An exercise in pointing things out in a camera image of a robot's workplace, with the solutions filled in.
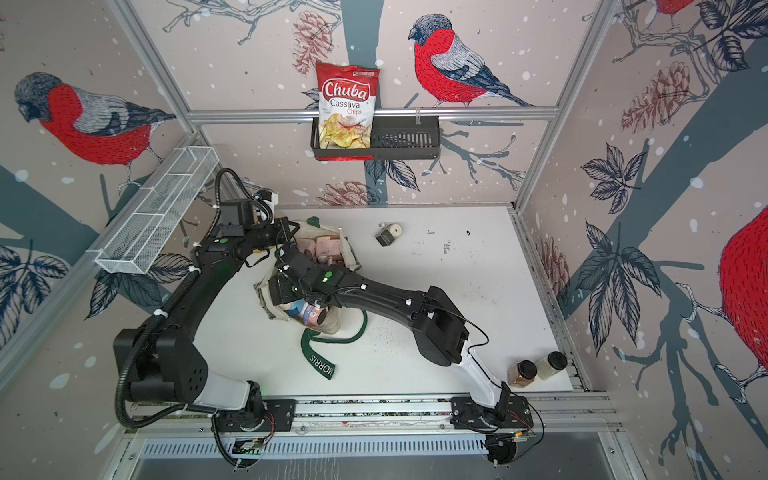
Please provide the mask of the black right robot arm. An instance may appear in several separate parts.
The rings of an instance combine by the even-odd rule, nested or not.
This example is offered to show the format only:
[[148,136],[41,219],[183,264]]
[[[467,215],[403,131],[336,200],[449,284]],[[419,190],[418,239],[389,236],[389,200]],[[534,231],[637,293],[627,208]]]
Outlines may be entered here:
[[531,431],[534,419],[526,399],[493,375],[475,358],[469,327],[474,323],[439,287],[426,292],[403,290],[369,280],[349,268],[322,265],[298,250],[294,244],[276,252],[276,268],[283,284],[278,298],[306,301],[311,306],[358,309],[379,315],[409,329],[419,353],[440,367],[458,369],[469,388],[469,405],[459,406],[452,423],[476,433],[501,433],[520,429]]

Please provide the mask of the canvas tote bag green handles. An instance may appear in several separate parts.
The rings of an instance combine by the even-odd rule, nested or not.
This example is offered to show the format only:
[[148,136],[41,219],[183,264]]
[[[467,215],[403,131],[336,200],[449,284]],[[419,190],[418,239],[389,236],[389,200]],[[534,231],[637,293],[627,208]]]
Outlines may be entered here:
[[[316,343],[348,345],[360,340],[368,327],[368,313],[362,313],[361,325],[355,334],[346,338],[339,337],[337,333],[341,328],[341,309],[332,304],[332,295],[322,292],[320,285],[330,280],[332,276],[330,269],[332,267],[347,267],[351,271],[356,271],[360,268],[360,264],[342,228],[323,224],[316,216],[300,220],[298,223],[300,224],[300,230],[297,232],[291,243],[286,243],[288,246],[297,249],[296,240],[298,238],[315,240],[320,236],[338,237],[341,239],[344,260],[342,262],[334,263],[322,263],[318,262],[317,259],[312,261],[297,249],[303,257],[309,260],[311,267],[318,266],[320,268],[319,274],[293,273],[287,265],[278,262],[270,271],[268,271],[261,282],[255,284],[253,288],[258,297],[260,307],[270,320],[292,322],[303,328],[300,340],[302,355],[316,373],[327,380],[332,380],[336,371],[336,364],[318,353],[315,350],[314,345]],[[268,281],[277,274],[299,280],[306,293],[304,301],[328,311],[326,320],[322,326],[306,326],[300,320],[287,314],[286,310],[289,308],[290,304],[275,306],[272,303],[268,292]]]

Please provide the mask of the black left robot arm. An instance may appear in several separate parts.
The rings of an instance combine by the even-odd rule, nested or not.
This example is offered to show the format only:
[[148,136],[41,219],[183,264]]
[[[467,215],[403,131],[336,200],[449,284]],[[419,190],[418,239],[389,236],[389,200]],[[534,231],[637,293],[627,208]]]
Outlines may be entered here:
[[242,192],[216,200],[216,214],[192,265],[167,302],[137,329],[122,330],[113,342],[118,381],[114,410],[127,429],[140,429],[177,411],[210,414],[213,424],[240,419],[259,426],[268,416],[259,385],[212,371],[194,344],[195,334],[218,294],[255,251],[268,254],[287,243],[299,225],[274,213],[276,193],[250,191],[230,168]]

